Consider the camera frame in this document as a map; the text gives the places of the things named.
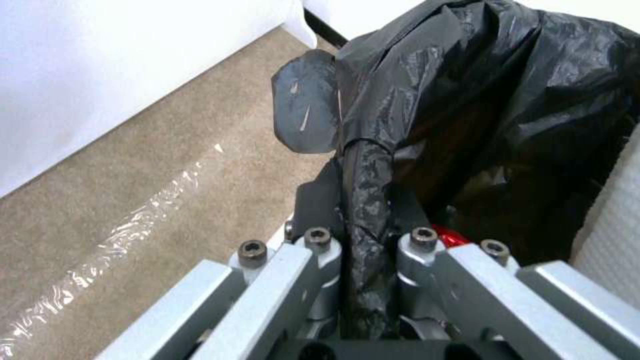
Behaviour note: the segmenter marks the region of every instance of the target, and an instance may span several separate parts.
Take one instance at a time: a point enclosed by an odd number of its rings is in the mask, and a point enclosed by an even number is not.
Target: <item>red object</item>
[[[460,246],[460,245],[466,245],[466,244],[471,242],[471,241],[467,240],[466,237],[464,237],[462,234],[460,234],[457,231],[448,229],[448,228],[446,228],[444,226],[440,226],[440,225],[433,225],[432,224],[431,226],[436,231],[436,233],[438,233],[438,235],[440,237],[440,240],[442,240],[442,243],[447,248],[456,247],[456,246]]]

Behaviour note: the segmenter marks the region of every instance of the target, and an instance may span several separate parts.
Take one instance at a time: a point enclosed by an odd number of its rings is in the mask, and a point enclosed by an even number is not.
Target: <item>beige carpet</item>
[[[276,29],[0,200],[0,358],[91,358],[201,259],[269,238],[329,157],[273,136],[270,77],[305,50]]]

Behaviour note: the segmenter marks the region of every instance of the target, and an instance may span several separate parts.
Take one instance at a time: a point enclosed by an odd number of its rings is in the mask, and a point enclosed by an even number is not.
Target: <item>hex socket bolt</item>
[[[507,266],[507,262],[509,261],[509,257],[511,256],[511,252],[509,251],[507,245],[498,240],[485,239],[483,241],[480,241],[480,248],[487,255],[496,260],[498,264]]]
[[[248,240],[238,248],[238,262],[248,268],[259,268],[267,261],[267,246],[260,240]]]
[[[416,227],[411,231],[411,245],[419,251],[432,252],[438,243],[438,234],[428,227]]]
[[[331,233],[325,227],[311,227],[305,231],[305,247],[316,255],[320,255],[329,250],[331,244]]]

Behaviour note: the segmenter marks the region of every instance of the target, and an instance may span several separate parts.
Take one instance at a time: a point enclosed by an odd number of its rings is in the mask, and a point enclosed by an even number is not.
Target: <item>gray metal beam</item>
[[[465,337],[500,334],[526,359],[615,359],[477,245],[439,252],[415,280]]]
[[[266,358],[298,333],[322,281],[311,250],[282,244],[192,360]]]
[[[203,260],[97,359],[182,359],[244,290],[240,272]]]
[[[640,359],[640,312],[562,261],[520,269],[518,279],[621,359]]]

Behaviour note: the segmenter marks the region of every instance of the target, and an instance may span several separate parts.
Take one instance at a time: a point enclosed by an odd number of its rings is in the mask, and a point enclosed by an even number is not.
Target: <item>black plastic sheeting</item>
[[[428,1],[335,57],[284,66],[278,138],[298,152],[334,145],[342,166],[344,335],[396,335],[392,183],[432,222],[501,240],[523,264],[566,259],[638,120],[639,49],[608,22]]]

